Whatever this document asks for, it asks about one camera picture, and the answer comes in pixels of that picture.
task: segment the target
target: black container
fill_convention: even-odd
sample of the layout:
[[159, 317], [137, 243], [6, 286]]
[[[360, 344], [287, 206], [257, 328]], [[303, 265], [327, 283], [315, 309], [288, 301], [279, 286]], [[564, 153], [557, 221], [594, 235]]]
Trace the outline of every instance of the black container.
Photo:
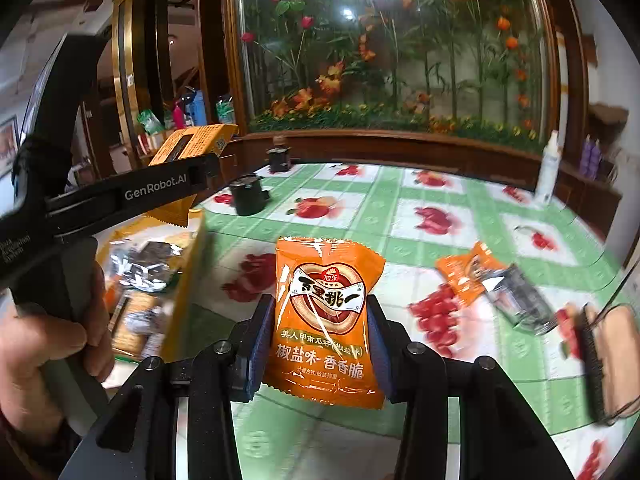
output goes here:
[[269, 192], [262, 190], [261, 179], [255, 173], [248, 173], [229, 184], [238, 216], [255, 215], [264, 209], [269, 200]]
[[283, 173], [291, 169], [289, 149], [286, 146], [276, 146], [267, 150], [269, 155], [269, 169], [271, 173]]

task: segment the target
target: human hand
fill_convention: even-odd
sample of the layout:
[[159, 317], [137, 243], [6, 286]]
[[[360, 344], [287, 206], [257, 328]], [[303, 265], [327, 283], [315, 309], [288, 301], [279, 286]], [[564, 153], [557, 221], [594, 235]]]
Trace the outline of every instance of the human hand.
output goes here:
[[49, 396], [40, 366], [84, 349], [82, 362], [89, 375], [103, 382], [113, 369], [103, 295], [104, 274], [94, 262], [92, 300], [81, 324], [46, 315], [20, 318], [13, 304], [0, 320], [0, 411], [32, 444], [52, 444], [64, 418]]

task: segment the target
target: orange snack wrapper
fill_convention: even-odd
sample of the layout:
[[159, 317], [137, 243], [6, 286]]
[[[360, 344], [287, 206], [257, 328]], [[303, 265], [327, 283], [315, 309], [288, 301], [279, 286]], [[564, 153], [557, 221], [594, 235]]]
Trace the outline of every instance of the orange snack wrapper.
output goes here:
[[323, 404], [380, 409], [367, 294], [384, 267], [382, 256], [350, 240], [280, 238], [264, 382]]
[[476, 242], [471, 251], [460, 256], [445, 256], [436, 261], [436, 268], [446, 277], [465, 306], [471, 305], [481, 294], [484, 286], [479, 279], [486, 270], [501, 270], [507, 266], [496, 260], [484, 242]]

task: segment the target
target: glass display case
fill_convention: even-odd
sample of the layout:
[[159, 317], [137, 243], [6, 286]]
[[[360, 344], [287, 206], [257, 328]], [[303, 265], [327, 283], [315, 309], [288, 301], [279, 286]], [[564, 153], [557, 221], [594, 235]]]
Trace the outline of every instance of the glass display case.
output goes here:
[[542, 150], [550, 37], [543, 0], [232, 7], [249, 132], [401, 130]]

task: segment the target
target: table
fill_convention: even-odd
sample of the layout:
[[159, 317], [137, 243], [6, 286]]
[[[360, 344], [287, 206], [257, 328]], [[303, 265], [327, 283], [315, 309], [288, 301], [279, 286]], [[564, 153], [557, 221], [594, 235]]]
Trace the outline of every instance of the table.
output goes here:
[[[372, 293], [389, 319], [402, 322], [412, 340], [423, 342], [425, 334], [408, 305], [443, 282], [433, 268], [439, 257], [465, 253], [476, 240], [487, 243], [504, 263], [516, 262], [555, 310], [567, 301], [602, 307], [621, 279], [602, 244], [558, 200], [541, 208], [527, 191], [388, 166], [303, 164], [287, 173], [270, 174], [268, 168], [257, 173], [271, 193], [261, 213], [236, 216], [228, 190], [202, 204], [207, 228], [214, 234], [194, 294], [199, 307], [192, 309], [186, 327], [188, 353], [226, 336], [234, 322], [251, 315], [255, 300], [238, 286], [241, 266], [246, 268], [247, 260], [260, 262], [248, 255], [273, 253], [281, 235], [348, 238], [382, 254], [385, 270]], [[321, 196], [335, 199], [326, 215], [296, 214], [299, 199]], [[417, 209], [425, 208], [444, 213], [449, 220], [445, 233], [417, 228], [424, 219]], [[273, 293], [271, 287], [265, 283], [264, 291]], [[601, 470], [606, 467], [636, 418], [610, 428], [592, 424], [581, 362], [564, 358], [559, 330], [545, 336], [514, 330], [484, 298], [460, 316], [460, 340], [451, 347], [454, 356], [466, 361], [494, 357], [553, 436], [574, 475], [595, 440], [604, 443]], [[186, 478], [182, 408], [178, 478]], [[382, 480], [394, 469], [404, 418], [403, 405], [385, 403], [378, 412], [327, 407], [265, 385], [251, 403], [234, 404], [232, 411], [242, 474], [251, 480]], [[459, 461], [458, 403], [451, 398], [447, 478], [458, 478]]]

